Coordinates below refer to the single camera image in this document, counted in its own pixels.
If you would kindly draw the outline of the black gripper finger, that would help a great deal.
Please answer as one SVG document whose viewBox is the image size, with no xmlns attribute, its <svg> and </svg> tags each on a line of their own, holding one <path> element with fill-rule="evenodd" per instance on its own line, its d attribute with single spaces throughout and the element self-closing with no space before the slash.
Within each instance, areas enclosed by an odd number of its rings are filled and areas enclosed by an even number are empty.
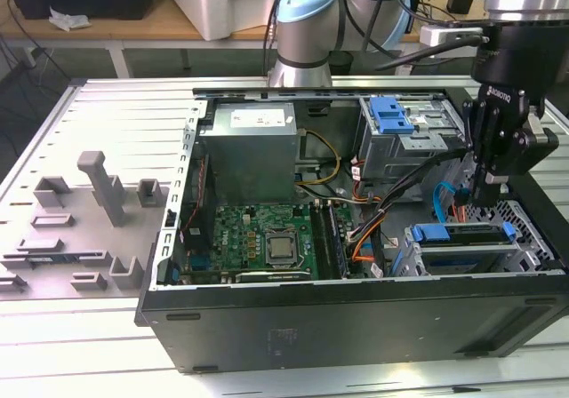
<svg viewBox="0 0 569 398">
<path fill-rule="evenodd" d="M 479 104 L 476 100 L 465 99 L 462 104 L 467 148 L 472 155 L 474 172 L 470 179 L 470 193 L 473 205 L 487 205 L 485 167 L 482 163 L 481 144 L 477 134 L 477 114 Z"/>
<path fill-rule="evenodd" d="M 524 175 L 558 148 L 558 137 L 541 124 L 544 106 L 515 116 L 495 109 L 482 140 L 482 203 L 495 204 L 509 177 Z"/>
</svg>

